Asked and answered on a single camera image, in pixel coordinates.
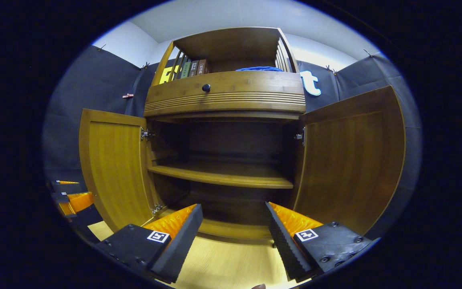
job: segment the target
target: green book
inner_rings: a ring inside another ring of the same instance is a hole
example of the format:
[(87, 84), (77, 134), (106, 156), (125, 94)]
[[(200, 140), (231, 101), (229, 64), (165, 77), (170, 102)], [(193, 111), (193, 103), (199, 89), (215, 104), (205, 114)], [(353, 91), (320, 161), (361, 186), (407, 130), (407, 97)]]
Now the green book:
[(192, 64), (191, 61), (185, 62), (185, 64), (183, 65), (183, 68), (181, 69), (181, 77), (180, 77), (180, 79), (188, 77), (188, 71), (190, 70), (190, 64)]

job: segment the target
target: brown book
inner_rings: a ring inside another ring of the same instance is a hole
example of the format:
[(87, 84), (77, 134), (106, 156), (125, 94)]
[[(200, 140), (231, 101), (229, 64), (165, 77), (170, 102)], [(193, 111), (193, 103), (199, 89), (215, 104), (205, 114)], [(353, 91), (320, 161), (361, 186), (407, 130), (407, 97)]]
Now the brown book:
[(207, 74), (207, 73), (209, 73), (208, 62), (206, 61), (206, 59), (199, 60), (198, 69), (197, 69), (197, 75), (199, 75), (199, 74)]
[(192, 66), (190, 68), (190, 73), (188, 74), (188, 76), (194, 76), (194, 75), (197, 75), (197, 64), (199, 63), (198, 60), (194, 60), (192, 61)]

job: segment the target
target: drawer knob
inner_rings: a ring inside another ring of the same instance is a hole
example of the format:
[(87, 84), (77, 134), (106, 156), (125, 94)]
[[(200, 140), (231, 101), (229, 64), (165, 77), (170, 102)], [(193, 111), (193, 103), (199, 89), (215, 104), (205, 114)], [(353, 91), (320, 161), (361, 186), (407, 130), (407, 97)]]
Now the drawer knob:
[(202, 90), (205, 91), (205, 92), (209, 92), (209, 89), (210, 89), (210, 85), (209, 84), (204, 84), (202, 86)]

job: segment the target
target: cabinet top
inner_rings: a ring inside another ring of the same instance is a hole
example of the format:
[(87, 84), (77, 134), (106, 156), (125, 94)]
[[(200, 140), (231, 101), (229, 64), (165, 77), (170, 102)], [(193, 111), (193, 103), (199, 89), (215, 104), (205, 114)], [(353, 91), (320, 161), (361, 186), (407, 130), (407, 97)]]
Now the cabinet top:
[(236, 27), (207, 31), (174, 40), (174, 46), (193, 59), (225, 61), (270, 59), (284, 35), (273, 27)]

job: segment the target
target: white wall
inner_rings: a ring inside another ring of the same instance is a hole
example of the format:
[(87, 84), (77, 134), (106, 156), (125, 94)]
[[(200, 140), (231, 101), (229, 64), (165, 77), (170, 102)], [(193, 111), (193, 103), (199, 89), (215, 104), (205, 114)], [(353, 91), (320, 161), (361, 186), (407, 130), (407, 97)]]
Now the white wall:
[(146, 62), (159, 62), (149, 59), (152, 51), (158, 46), (158, 42), (129, 21), (101, 36), (92, 45), (101, 48), (105, 44), (103, 50), (111, 52), (138, 67), (143, 67)]
[[(306, 61), (322, 67), (329, 65), (329, 68), (336, 71), (339, 71), (358, 61), (354, 57), (327, 46), (326, 44), (288, 33), (285, 33), (284, 35), (288, 39), (288, 43), (292, 48), (296, 60)], [(175, 39), (158, 43), (147, 61), (150, 63), (160, 62), (163, 57), (163, 53), (165, 53), (165, 50), (167, 50), (167, 47), (172, 40)], [(174, 49), (169, 59), (175, 59), (177, 54), (178, 49)]]

